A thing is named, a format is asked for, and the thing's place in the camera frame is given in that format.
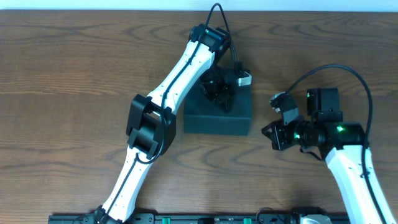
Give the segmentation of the dark green box with lid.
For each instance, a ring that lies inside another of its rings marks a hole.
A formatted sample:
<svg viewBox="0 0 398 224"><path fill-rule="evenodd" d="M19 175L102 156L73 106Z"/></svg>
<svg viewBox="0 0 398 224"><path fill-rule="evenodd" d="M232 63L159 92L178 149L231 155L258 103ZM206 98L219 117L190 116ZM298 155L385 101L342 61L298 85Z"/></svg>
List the dark green box with lid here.
<svg viewBox="0 0 398 224"><path fill-rule="evenodd" d="M217 101L210 101L201 91L200 79L185 98L183 130L190 134L220 134L246 136L252 123L251 85L234 89L229 112L220 109Z"/></svg>

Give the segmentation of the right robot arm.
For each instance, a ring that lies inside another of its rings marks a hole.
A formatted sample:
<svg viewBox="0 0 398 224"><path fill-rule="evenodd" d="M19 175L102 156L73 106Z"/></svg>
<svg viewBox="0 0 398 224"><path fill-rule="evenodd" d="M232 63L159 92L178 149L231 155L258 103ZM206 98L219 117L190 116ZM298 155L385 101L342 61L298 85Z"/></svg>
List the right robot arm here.
<svg viewBox="0 0 398 224"><path fill-rule="evenodd" d="M270 104L281 118L263 127L272 148L283 151L300 146L302 153L316 147L316 158L325 161L338 184L351 223L395 223L374 170L371 151L363 147L365 132L359 123L343 122L337 88L307 90L307 114L299 114L286 92Z"/></svg>

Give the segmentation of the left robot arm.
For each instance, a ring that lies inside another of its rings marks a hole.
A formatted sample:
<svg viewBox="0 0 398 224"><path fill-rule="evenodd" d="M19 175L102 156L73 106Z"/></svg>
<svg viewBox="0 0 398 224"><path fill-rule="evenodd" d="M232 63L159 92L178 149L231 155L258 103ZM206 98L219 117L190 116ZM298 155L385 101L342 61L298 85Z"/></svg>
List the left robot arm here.
<svg viewBox="0 0 398 224"><path fill-rule="evenodd" d="M186 49L165 80L147 96L131 101L126 134L127 154L113 191L94 212L95 223L124 223L153 163L172 144L177 111L187 93L200 82L202 93L221 109L231 107L234 90L221 75L218 61L233 49L229 29L195 26Z"/></svg>

